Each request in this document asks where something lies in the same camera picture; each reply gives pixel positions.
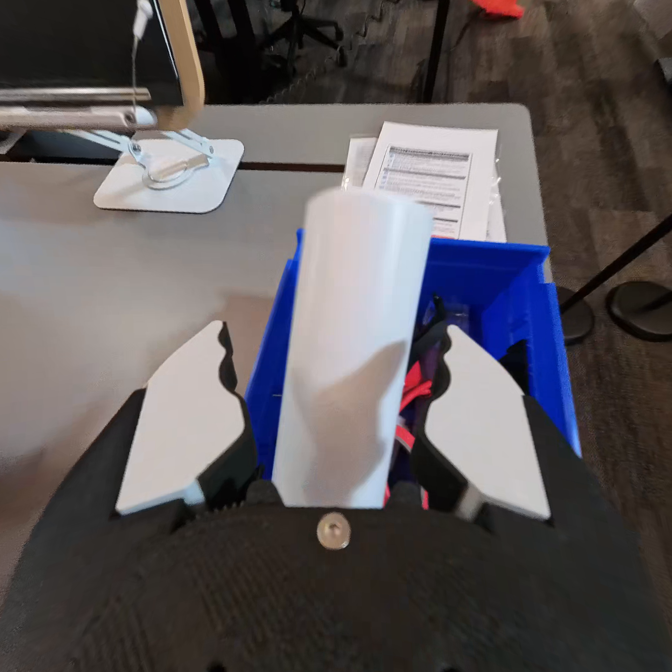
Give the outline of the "white bottle with black lid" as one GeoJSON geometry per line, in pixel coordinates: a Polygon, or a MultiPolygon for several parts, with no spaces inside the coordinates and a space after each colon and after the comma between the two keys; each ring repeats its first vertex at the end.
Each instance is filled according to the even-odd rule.
{"type": "Polygon", "coordinates": [[[293,508],[382,508],[433,230],[385,191],[306,206],[272,482],[293,508]]]}

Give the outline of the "large black desk monitor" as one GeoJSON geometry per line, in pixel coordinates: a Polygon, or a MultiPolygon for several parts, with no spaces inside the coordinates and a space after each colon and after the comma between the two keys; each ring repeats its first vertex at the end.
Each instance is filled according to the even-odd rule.
{"type": "Polygon", "coordinates": [[[1,2],[1,130],[156,129],[182,103],[157,1],[1,2]]]}

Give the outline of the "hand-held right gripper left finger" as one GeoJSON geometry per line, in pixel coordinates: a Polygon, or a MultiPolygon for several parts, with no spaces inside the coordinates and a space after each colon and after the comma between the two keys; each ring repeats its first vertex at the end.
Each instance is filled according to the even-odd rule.
{"type": "Polygon", "coordinates": [[[227,324],[213,321],[149,378],[115,504],[118,514],[177,500],[209,509],[243,500],[258,475],[257,448],[232,355],[227,324]]]}

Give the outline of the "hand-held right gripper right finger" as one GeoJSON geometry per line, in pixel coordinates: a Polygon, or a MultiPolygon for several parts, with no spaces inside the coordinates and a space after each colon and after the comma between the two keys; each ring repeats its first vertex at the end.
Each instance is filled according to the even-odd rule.
{"type": "Polygon", "coordinates": [[[443,329],[410,452],[425,509],[474,521],[491,505],[550,520],[526,398],[513,376],[466,332],[454,324],[443,329]]]}

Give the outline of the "printed instruction sheet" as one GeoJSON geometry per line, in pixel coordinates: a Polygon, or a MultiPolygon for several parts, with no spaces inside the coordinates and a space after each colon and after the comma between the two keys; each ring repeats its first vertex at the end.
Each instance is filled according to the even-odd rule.
{"type": "Polygon", "coordinates": [[[435,238],[506,243],[498,141],[497,129],[386,121],[362,187],[425,206],[435,238]]]}

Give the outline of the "blue plastic bin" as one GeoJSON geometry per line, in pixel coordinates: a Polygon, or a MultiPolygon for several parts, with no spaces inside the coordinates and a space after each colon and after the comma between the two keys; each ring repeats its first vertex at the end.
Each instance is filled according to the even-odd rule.
{"type": "MultiPolygon", "coordinates": [[[[272,477],[302,238],[298,229],[245,393],[265,480],[272,477]]],[[[525,341],[526,368],[518,369],[526,372],[525,390],[581,458],[557,290],[544,280],[549,253],[544,246],[433,239],[417,319],[441,296],[468,307],[469,335],[495,359],[513,362],[509,353],[525,341]]]]}

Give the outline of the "black stanchion base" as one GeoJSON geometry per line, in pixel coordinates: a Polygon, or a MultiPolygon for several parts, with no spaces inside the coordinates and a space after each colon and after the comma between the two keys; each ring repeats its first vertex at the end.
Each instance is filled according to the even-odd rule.
{"type": "Polygon", "coordinates": [[[671,289],[646,280],[621,283],[609,290],[605,305],[612,321],[643,341],[671,340],[671,289]]]}

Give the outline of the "beige curved board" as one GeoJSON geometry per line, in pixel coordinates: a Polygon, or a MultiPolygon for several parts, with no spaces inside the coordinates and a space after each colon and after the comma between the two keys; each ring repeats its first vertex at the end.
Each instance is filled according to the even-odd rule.
{"type": "Polygon", "coordinates": [[[180,81],[182,105],[156,107],[158,130],[189,127],[205,106],[205,84],[186,1],[157,1],[180,81]]]}

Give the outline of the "black stanchion with pole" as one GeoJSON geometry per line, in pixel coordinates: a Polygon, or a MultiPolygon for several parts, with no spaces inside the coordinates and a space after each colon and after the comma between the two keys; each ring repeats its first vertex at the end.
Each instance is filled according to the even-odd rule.
{"type": "Polygon", "coordinates": [[[572,346],[583,342],[591,335],[594,329],[595,315],[593,309],[586,301],[587,297],[642,256],[644,252],[648,251],[670,232],[671,214],[636,240],[580,289],[571,291],[562,286],[556,287],[565,345],[572,346]]]}

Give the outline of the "black office chair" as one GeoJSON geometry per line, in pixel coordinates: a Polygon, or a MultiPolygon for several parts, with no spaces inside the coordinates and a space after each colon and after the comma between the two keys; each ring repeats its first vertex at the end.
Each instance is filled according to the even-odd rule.
{"type": "Polygon", "coordinates": [[[304,48],[305,38],[310,38],[323,46],[335,51],[335,62],[340,68],[348,65],[345,47],[342,45],[344,31],[337,21],[320,19],[305,14],[306,1],[301,7],[298,1],[281,1],[280,8],[290,18],[279,28],[273,30],[260,43],[260,50],[270,49],[281,41],[288,44],[285,57],[286,68],[290,74],[294,73],[297,51],[304,48]]]}

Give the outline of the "plain paper sheet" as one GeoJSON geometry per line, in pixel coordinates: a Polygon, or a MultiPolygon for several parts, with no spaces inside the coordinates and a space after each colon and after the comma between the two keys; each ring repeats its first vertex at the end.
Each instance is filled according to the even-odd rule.
{"type": "Polygon", "coordinates": [[[344,166],[341,188],[361,188],[365,181],[377,137],[354,137],[349,139],[348,155],[344,166]]]}

